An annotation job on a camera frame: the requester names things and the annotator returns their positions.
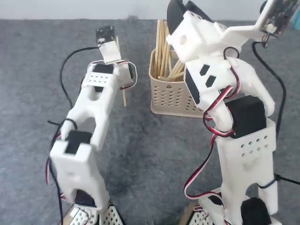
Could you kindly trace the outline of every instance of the wooden stick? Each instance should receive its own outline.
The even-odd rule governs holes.
[[[127,107],[126,90],[122,90],[122,92],[123,92],[123,102],[124,102],[124,107]]]
[[[158,52],[159,52],[159,39],[160,39],[160,21],[157,21],[157,31],[156,31],[156,47],[155,47],[155,60],[153,67],[153,77],[157,76],[158,67]]]
[[[171,77],[174,74],[174,72],[177,70],[177,67],[180,66],[180,63],[180,60],[178,60],[168,77]]]
[[[168,53],[168,64],[169,64],[169,73],[172,71],[172,61],[171,61],[171,53]]]
[[[118,49],[120,51],[120,43],[119,43],[119,37],[118,36],[116,37],[116,43],[117,43]],[[122,93],[123,93],[124,107],[127,107],[126,90],[122,90]]]
[[[167,27],[165,26],[165,23],[163,23],[163,28],[165,32],[165,37],[167,36]],[[167,48],[169,47],[167,41],[165,40],[164,50],[163,50],[163,57],[162,57],[162,64],[160,69],[160,76],[164,76],[165,70],[167,68],[167,62],[166,62],[166,56],[167,56]]]
[[[161,81],[170,81],[170,79],[168,77],[159,76],[158,78]]]
[[[162,51],[164,48],[164,36],[165,36],[165,32],[164,32],[164,23],[160,20],[160,36],[159,36],[159,48],[158,48],[158,60],[157,60],[157,77],[160,74],[160,68],[161,68],[161,59],[162,59]]]
[[[174,80],[176,80],[178,77],[181,77],[181,76],[183,76],[184,75],[184,72],[181,72],[181,73],[179,73],[179,74],[175,74],[175,75],[173,75],[172,77],[170,77],[170,81],[174,81]]]
[[[167,36],[169,35],[169,29],[168,29],[167,22],[165,22],[165,33],[166,33],[165,38],[167,38]],[[167,45],[167,50],[166,50],[166,53],[165,53],[165,70],[164,70],[163,76],[167,77],[168,61],[169,61],[171,46],[167,43],[167,41],[165,41],[165,45]]]
[[[180,63],[180,65],[177,67],[177,69],[174,71],[173,75],[180,73],[184,68],[184,64]]]

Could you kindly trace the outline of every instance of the gray carpet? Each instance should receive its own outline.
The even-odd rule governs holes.
[[[63,59],[73,50],[93,46],[95,29],[112,24],[120,37],[123,58],[139,72],[128,92],[128,107],[117,95],[98,167],[107,190],[128,225],[175,225],[189,200],[182,187],[205,159],[210,134],[199,119],[154,115],[150,111],[150,52],[156,21],[5,21],[0,20],[0,224],[55,225],[59,221],[55,187],[44,181],[45,160],[55,127],[68,103],[58,83]],[[260,50],[281,74],[288,89],[286,111],[274,154],[275,171],[300,180],[300,32],[287,30],[280,40]],[[79,53],[66,65],[64,82],[75,101],[87,64],[97,50]],[[277,81],[256,61],[250,44],[242,58],[254,65],[274,100],[281,100]],[[83,129],[92,130],[92,121]],[[203,192],[219,187],[217,151],[191,187]],[[300,224],[300,187],[279,184],[279,213],[284,225]]]

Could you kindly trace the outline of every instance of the circuit board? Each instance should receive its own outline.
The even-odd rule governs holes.
[[[276,37],[281,36],[298,6],[298,0],[275,0],[260,30]]]
[[[96,30],[97,45],[116,40],[114,26],[105,26]]]

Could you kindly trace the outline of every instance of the beige plastic container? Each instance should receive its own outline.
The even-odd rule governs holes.
[[[151,80],[151,111],[155,114],[202,118],[203,112],[196,105],[186,84],[166,82],[153,76],[155,50],[151,53],[149,77]]]

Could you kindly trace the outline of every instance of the white wall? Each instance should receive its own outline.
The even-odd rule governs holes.
[[[193,0],[215,20],[256,20],[264,0]],[[169,0],[0,0],[0,19],[164,19]]]

